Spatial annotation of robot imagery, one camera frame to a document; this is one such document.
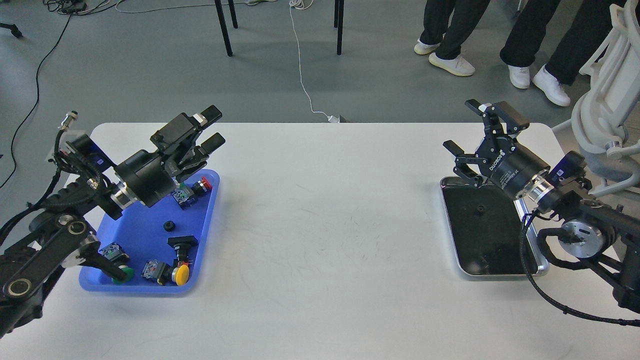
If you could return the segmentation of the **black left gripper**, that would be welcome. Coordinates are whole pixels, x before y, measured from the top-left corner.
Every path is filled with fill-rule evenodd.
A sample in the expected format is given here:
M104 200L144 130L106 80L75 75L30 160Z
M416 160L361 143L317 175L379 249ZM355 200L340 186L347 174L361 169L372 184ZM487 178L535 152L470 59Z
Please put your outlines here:
M131 198L150 208L172 192L176 182L183 182L203 169L211 153L224 145L226 139L215 133L201 145L195 146L195 141L222 116L215 105L192 116L181 112L151 135L155 152L138 150L115 166L115 174Z

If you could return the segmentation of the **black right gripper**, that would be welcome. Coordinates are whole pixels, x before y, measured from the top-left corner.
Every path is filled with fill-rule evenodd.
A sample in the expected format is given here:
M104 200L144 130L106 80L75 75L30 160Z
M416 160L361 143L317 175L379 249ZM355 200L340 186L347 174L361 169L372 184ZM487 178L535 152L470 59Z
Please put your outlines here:
M482 117L484 138L474 153L465 153L453 140L443 142L454 155L454 173L476 189L493 183L511 200L528 196L539 201L551 192L550 166L517 141L530 123L505 101L469 99L465 105Z

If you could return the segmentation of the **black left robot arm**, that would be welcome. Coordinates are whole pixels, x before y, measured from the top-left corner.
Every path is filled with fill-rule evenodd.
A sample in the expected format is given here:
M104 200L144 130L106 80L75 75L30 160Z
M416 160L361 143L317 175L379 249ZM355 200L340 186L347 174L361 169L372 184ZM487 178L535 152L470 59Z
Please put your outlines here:
M85 215L96 207L116 220L140 202L153 207L197 171L225 143L215 133L201 145L201 133L222 118L215 107L192 116L183 112L155 132L153 152L138 150L115 164L90 137L82 135L61 150L61 137L77 114L71 111L59 127L52 161L56 170L43 196L1 228L1 239L27 215L37 212L29 234L1 255L1 334L42 317L44 301L65 269L74 265L99 269L125 281L128 274L98 252L96 231Z

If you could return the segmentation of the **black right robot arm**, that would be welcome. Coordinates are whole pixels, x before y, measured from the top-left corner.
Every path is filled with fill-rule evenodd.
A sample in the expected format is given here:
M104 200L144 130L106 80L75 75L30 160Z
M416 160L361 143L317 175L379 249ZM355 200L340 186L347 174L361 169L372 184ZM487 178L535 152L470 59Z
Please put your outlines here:
M560 227L542 228L537 248L552 265L570 271L589 269L612 287L620 308L639 312L639 220L589 194L586 161L568 152L555 167L522 145L517 137L530 127L505 101L465 105L482 118L484 137L473 153L454 141L443 146L454 156L455 175L473 189L498 187L510 200L530 198L535 209L521 217L519 257L525 263L524 242L535 218L551 214Z

